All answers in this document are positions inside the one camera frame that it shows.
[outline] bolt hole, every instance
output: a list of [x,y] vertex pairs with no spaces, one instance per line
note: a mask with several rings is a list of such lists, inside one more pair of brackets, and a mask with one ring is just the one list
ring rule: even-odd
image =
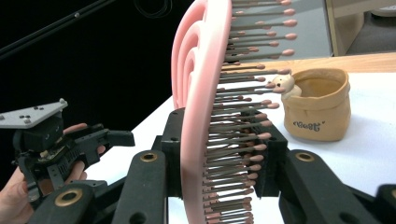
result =
[[141,161],[155,161],[157,160],[157,154],[155,153],[146,153],[140,157]]
[[143,213],[135,213],[129,219],[129,223],[131,224],[144,224],[146,221],[146,216]]
[[297,153],[296,158],[299,159],[300,161],[313,161],[315,159],[311,154],[305,152]]
[[66,193],[63,197],[62,200],[64,201],[70,201],[73,200],[74,198],[76,198],[77,194],[75,192],[71,192],[71,193]]
[[341,213],[340,214],[341,220],[343,220],[345,223],[348,224],[359,224],[359,220],[355,218],[354,216],[348,214],[348,213]]

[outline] finger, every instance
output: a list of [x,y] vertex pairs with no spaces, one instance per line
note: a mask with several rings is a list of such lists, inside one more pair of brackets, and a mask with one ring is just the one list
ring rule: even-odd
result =
[[64,133],[70,133],[70,132],[73,132],[73,131],[76,131],[76,130],[79,130],[79,129],[83,129],[83,128],[86,128],[86,127],[87,127],[86,123],[76,124],[76,125],[73,125],[73,126],[70,126],[70,127],[66,128],[66,129],[64,129]]
[[104,153],[106,151],[106,147],[105,146],[99,146],[97,148],[97,150],[98,150],[98,154],[102,154],[102,153]]
[[3,189],[1,194],[4,195],[1,197],[2,204],[18,204],[27,198],[27,184],[25,181],[15,183],[12,186],[9,186],[7,189]]
[[81,176],[79,177],[79,180],[86,180],[88,177],[86,172],[82,172]]
[[5,185],[5,189],[9,188],[13,185],[15,185],[16,183],[20,183],[22,182],[24,179],[24,175],[21,172],[20,167],[17,167],[14,171],[14,173],[12,174],[11,178],[8,180],[8,182]]
[[83,161],[76,161],[76,163],[73,165],[72,172],[70,173],[70,176],[67,177],[65,183],[68,184],[72,180],[78,180],[81,177],[81,174],[84,172],[85,164]]

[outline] beige ceramic pot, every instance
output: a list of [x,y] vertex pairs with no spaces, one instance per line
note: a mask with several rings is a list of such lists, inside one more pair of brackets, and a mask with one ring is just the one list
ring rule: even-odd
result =
[[297,137],[337,141],[350,121],[350,85],[346,71],[336,68],[309,69],[292,75],[300,96],[282,98],[286,130]]

